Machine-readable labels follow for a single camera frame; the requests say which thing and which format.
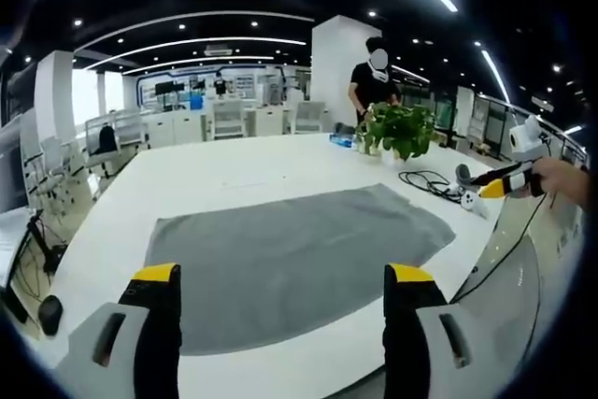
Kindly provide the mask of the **person's right hand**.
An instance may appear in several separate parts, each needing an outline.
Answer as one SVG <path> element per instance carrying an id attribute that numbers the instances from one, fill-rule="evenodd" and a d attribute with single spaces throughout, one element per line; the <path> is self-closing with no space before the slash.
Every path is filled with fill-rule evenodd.
<path id="1" fill-rule="evenodd" d="M 566 161 L 543 157 L 533 163 L 545 193 L 562 194 L 573 204 L 586 209 L 590 192 L 589 174 Z"/>

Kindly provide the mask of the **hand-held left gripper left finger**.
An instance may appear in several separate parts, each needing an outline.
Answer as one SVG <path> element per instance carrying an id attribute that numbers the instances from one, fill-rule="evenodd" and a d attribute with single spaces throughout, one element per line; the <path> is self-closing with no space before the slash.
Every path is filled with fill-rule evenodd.
<path id="1" fill-rule="evenodd" d="M 69 397 L 179 397 L 180 281 L 179 264 L 146 266 L 70 334 L 54 368 Z"/>

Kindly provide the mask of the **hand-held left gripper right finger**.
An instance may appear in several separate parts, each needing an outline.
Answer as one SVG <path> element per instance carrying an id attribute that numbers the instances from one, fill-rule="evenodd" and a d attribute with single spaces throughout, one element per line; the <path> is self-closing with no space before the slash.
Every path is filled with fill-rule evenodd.
<path id="1" fill-rule="evenodd" d="M 424 270 L 385 266 L 383 314 L 386 398 L 495 398 L 509 381 L 490 325 Z"/>

